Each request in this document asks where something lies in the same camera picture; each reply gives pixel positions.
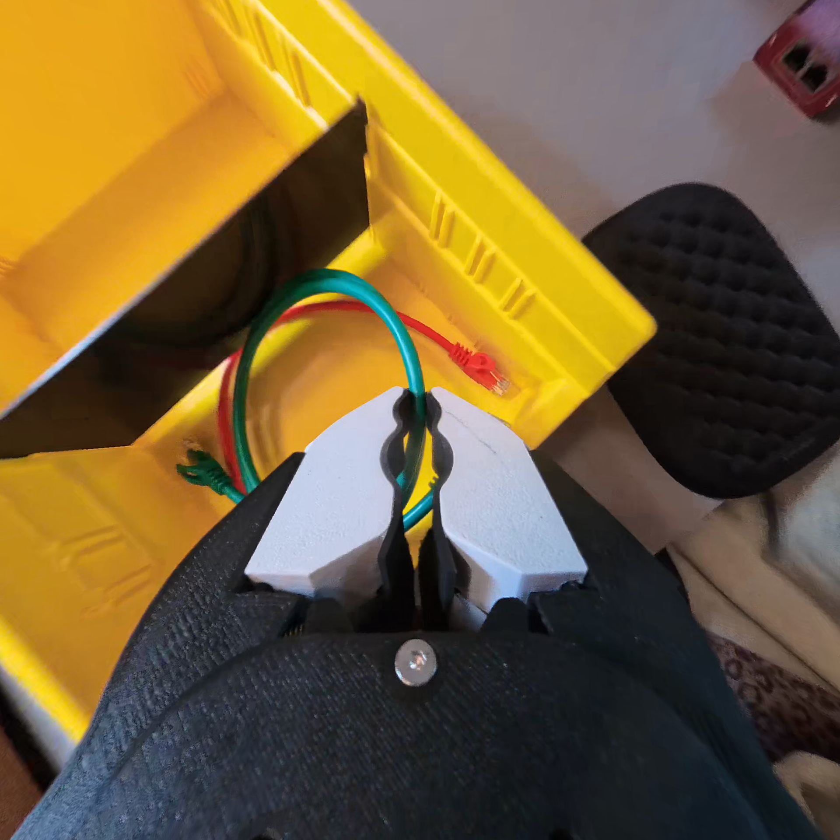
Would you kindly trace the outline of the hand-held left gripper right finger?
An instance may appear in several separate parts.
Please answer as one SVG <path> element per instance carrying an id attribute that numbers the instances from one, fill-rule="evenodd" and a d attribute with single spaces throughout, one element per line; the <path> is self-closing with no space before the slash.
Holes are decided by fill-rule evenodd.
<path id="1" fill-rule="evenodd" d="M 488 613 L 501 599 L 582 583 L 587 563 L 529 447 L 443 387 L 427 399 L 437 474 L 427 595 L 436 610 L 451 612 L 460 596 Z"/>

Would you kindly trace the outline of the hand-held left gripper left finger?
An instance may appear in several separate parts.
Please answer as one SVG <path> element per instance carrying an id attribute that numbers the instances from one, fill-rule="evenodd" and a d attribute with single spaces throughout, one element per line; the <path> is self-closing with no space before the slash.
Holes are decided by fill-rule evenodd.
<path id="1" fill-rule="evenodd" d="M 253 583 L 312 597 L 373 597 L 398 487 L 386 446 L 401 426 L 393 388 L 317 436 L 245 568 Z"/>

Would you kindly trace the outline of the yellow storage bin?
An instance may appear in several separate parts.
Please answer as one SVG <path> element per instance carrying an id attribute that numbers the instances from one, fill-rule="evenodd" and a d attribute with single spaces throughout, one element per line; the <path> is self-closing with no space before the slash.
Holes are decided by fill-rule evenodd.
<path id="1" fill-rule="evenodd" d="M 345 2 L 2 2 L 2 411 L 358 99 L 370 224 L 329 266 L 510 384 L 417 338 L 428 388 L 550 436 L 655 321 Z M 71 746 L 230 510 L 175 467 L 222 458 L 228 354 L 132 444 L 2 458 L 2 674 Z"/>

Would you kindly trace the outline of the red ethernet splitter box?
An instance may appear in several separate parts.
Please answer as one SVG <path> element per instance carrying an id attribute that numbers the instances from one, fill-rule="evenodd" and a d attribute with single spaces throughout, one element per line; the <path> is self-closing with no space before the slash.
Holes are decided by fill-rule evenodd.
<path id="1" fill-rule="evenodd" d="M 798 112 L 820 118 L 839 100 L 839 2 L 809 1 L 759 47 L 753 63 Z"/>

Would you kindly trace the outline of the grey desk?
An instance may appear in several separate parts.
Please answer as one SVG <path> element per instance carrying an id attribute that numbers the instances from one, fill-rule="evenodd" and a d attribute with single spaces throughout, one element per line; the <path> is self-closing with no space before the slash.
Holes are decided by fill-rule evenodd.
<path id="1" fill-rule="evenodd" d="M 665 186 L 740 198 L 838 321 L 838 124 L 753 64 L 799 2 L 352 2 L 575 236 Z"/>

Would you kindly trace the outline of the black bin divider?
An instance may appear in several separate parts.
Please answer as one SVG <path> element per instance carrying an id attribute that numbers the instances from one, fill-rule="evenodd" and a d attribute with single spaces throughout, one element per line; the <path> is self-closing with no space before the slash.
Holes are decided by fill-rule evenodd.
<path id="1" fill-rule="evenodd" d="M 370 224 L 367 114 L 355 101 L 4 409 L 2 458 L 132 444 L 241 344 L 272 293 L 351 245 Z"/>

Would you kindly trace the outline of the person's grey sweatshirt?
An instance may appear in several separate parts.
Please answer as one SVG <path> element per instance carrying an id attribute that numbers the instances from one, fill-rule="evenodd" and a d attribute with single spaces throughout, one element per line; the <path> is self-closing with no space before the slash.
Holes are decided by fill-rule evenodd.
<path id="1" fill-rule="evenodd" d="M 834 695 L 839 689 L 839 452 L 730 500 L 668 546 L 716 640 Z"/>

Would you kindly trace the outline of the black dimpled wrist pad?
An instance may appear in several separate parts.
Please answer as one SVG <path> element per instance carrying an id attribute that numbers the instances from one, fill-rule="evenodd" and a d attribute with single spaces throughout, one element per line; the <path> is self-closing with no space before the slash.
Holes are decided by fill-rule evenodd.
<path id="1" fill-rule="evenodd" d="M 735 195 L 667 186 L 582 242 L 656 322 L 607 387 L 672 479 L 751 497 L 838 442 L 838 333 Z"/>

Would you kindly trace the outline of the person's patterned pants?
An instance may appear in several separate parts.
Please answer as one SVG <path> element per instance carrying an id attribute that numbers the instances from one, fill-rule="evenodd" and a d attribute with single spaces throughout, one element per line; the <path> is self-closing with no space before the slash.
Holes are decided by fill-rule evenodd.
<path id="1" fill-rule="evenodd" d="M 715 635 L 707 641 L 771 762 L 808 753 L 839 763 L 839 699 L 831 690 Z"/>

